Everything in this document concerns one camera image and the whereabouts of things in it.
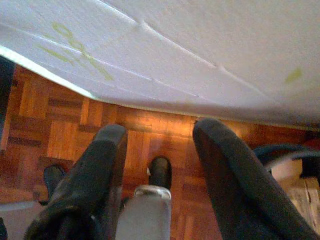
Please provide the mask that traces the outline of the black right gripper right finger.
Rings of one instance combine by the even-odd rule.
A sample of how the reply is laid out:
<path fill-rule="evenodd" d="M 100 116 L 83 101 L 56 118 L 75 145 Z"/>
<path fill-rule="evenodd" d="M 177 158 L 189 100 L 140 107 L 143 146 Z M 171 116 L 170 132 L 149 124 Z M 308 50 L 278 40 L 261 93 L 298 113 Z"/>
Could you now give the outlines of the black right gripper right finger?
<path fill-rule="evenodd" d="M 222 238 L 317 240 L 254 152 L 218 120 L 196 122 L 193 141 Z"/>

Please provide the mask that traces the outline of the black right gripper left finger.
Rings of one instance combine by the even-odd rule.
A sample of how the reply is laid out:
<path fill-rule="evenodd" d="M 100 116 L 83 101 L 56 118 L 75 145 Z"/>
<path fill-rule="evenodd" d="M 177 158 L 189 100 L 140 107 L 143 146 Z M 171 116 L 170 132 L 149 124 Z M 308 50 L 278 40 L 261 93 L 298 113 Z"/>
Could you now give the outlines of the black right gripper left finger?
<path fill-rule="evenodd" d="M 128 132 L 101 128 L 28 227 L 26 240 L 114 240 Z"/>

